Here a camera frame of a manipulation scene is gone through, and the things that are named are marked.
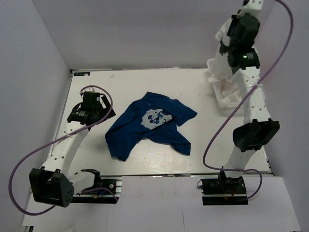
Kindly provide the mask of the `white t shirt red print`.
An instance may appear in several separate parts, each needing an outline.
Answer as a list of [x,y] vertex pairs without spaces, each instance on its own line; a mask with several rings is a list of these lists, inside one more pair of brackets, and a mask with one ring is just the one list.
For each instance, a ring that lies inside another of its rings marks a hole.
[[227,59],[228,53],[220,53],[222,44],[224,48],[225,46],[229,46],[230,37],[227,36],[227,32],[230,28],[231,22],[232,18],[229,18],[216,33],[215,39],[218,42],[217,51],[214,59],[209,59],[210,63],[208,64],[208,70],[210,74],[218,81],[225,80],[231,82],[233,80],[232,70]]

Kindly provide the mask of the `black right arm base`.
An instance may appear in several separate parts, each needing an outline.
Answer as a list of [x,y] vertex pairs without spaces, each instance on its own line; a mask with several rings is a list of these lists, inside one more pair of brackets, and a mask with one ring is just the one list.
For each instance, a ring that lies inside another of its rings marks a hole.
[[197,188],[202,190],[204,206],[248,205],[247,190],[242,177],[235,183],[221,185],[219,179],[206,178],[197,182]]

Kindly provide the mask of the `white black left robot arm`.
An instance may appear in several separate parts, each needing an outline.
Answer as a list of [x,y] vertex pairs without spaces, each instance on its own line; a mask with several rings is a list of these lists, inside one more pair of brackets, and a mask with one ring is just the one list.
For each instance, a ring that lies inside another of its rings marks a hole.
[[102,187],[100,172],[95,169],[82,169],[69,175],[73,158],[90,132],[89,125],[115,116],[105,94],[86,91],[82,98],[67,118],[64,140],[56,143],[41,168],[34,168],[29,174],[36,202],[67,207],[75,194],[95,192]]

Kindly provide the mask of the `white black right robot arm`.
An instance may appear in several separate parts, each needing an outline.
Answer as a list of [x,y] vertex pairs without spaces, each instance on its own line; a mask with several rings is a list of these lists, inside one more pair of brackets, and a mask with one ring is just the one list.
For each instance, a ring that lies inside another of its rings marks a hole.
[[227,178],[239,178],[256,151],[266,145],[280,128],[267,110],[260,80],[260,62],[254,49],[260,22],[249,13],[233,15],[228,21],[215,57],[217,76],[235,81],[243,100],[243,125],[234,129],[234,149],[223,166]]

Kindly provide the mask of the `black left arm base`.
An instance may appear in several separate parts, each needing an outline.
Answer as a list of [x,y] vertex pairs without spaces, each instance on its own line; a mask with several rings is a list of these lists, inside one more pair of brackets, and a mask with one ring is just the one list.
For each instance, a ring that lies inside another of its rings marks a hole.
[[122,177],[101,177],[97,187],[90,187],[74,195],[72,203],[116,204],[121,193]]

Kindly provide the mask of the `blue mickey t shirt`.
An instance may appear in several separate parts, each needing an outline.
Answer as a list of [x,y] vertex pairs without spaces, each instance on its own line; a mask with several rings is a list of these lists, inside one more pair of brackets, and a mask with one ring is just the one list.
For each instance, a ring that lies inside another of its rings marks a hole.
[[196,115],[177,99],[147,92],[131,103],[105,134],[110,155],[126,161],[134,146],[146,138],[189,156],[191,144],[177,128]]

